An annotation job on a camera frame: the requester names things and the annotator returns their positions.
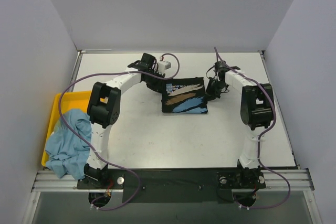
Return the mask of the black t shirt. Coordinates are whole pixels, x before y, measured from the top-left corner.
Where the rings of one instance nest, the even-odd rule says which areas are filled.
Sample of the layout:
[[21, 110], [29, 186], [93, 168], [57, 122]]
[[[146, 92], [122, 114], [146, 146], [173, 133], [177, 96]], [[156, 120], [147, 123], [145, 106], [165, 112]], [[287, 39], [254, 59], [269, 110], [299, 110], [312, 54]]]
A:
[[165, 80], [161, 96], [161, 111], [166, 114], [207, 114], [204, 78]]

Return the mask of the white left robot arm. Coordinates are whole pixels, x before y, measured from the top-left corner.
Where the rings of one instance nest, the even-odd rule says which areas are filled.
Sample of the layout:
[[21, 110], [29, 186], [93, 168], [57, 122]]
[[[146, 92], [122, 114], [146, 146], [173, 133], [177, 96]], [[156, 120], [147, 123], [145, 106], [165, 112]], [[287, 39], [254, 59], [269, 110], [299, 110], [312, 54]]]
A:
[[129, 64], [125, 74], [112, 80], [93, 85], [87, 108], [91, 122], [91, 145], [84, 174], [95, 188], [103, 188], [108, 182], [108, 141], [111, 127], [120, 115], [121, 96], [134, 85], [144, 81], [147, 87], [161, 92], [162, 79], [171, 63], [144, 53], [140, 60]]

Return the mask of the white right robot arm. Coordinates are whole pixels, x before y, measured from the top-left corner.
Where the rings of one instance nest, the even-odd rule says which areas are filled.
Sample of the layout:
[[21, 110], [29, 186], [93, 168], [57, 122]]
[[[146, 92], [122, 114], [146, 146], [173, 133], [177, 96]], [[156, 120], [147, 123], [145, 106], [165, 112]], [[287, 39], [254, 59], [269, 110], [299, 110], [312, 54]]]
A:
[[271, 84], [257, 84], [246, 77], [237, 66], [230, 67], [224, 61], [217, 61], [210, 70], [205, 91], [207, 101], [219, 99], [223, 93], [234, 89], [241, 95], [240, 118], [246, 126], [246, 137], [237, 167], [218, 173], [221, 189], [259, 189], [265, 188], [261, 172], [260, 150], [264, 131], [274, 126], [274, 95]]

